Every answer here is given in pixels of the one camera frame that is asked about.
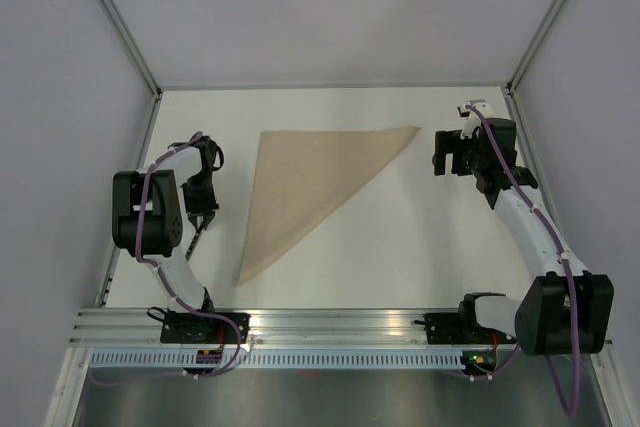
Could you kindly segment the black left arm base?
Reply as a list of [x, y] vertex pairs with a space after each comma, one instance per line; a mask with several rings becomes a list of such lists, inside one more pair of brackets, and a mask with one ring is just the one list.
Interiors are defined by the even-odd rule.
[[151, 307], [146, 312], [162, 324], [163, 344], [236, 344], [245, 343], [249, 333], [250, 314], [222, 312], [227, 321], [194, 316], [189, 313]]

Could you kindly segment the black handled silver fork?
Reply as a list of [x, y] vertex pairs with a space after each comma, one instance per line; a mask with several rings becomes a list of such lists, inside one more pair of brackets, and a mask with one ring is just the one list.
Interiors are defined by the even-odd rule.
[[187, 250], [185, 252], [185, 258], [186, 258], [187, 261], [189, 261], [191, 259], [192, 255], [194, 254], [194, 252], [195, 252], [195, 250], [196, 250], [196, 248], [198, 246], [198, 243], [200, 241], [200, 238], [201, 238], [201, 236], [202, 236], [202, 234], [203, 234], [203, 232], [205, 230], [206, 230], [206, 227], [204, 226], [203, 223], [201, 223], [196, 228], [195, 234], [194, 234], [194, 236], [193, 236], [193, 238], [192, 238], [192, 240], [191, 240], [191, 242], [190, 242], [190, 244], [189, 244], [189, 246], [188, 246], [188, 248], [187, 248]]

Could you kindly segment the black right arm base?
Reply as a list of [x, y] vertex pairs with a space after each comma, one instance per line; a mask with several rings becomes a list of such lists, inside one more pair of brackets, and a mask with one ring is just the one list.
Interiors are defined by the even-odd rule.
[[420, 326], [429, 345], [482, 345], [493, 347], [513, 345], [516, 343], [510, 334], [494, 331], [480, 326], [469, 326], [461, 320], [461, 316], [453, 312], [431, 312], [413, 320]]

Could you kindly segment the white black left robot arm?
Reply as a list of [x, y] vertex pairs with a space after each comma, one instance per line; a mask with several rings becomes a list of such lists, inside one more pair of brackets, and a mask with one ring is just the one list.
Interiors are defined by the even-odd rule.
[[206, 343], [218, 331], [208, 289], [189, 266], [199, 237], [219, 210], [213, 177], [224, 165], [221, 147], [196, 132], [155, 161], [112, 179], [111, 229], [115, 246], [147, 267], [174, 310], [189, 312], [184, 332]]

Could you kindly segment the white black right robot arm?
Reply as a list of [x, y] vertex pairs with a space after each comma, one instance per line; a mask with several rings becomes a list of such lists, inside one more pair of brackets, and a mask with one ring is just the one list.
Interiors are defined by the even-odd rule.
[[517, 163], [516, 134], [515, 123], [501, 118], [435, 134], [435, 175], [451, 171], [475, 178], [533, 277], [520, 300], [466, 295], [457, 331], [469, 342], [501, 332], [530, 356], [596, 354], [605, 344], [614, 286], [608, 276], [590, 273], [559, 235], [533, 173]]

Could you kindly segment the beige cloth napkin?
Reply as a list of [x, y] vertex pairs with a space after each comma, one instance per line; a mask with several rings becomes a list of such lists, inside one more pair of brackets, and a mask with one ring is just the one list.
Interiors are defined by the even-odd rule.
[[238, 283], [289, 252], [400, 155], [417, 126], [260, 135]]

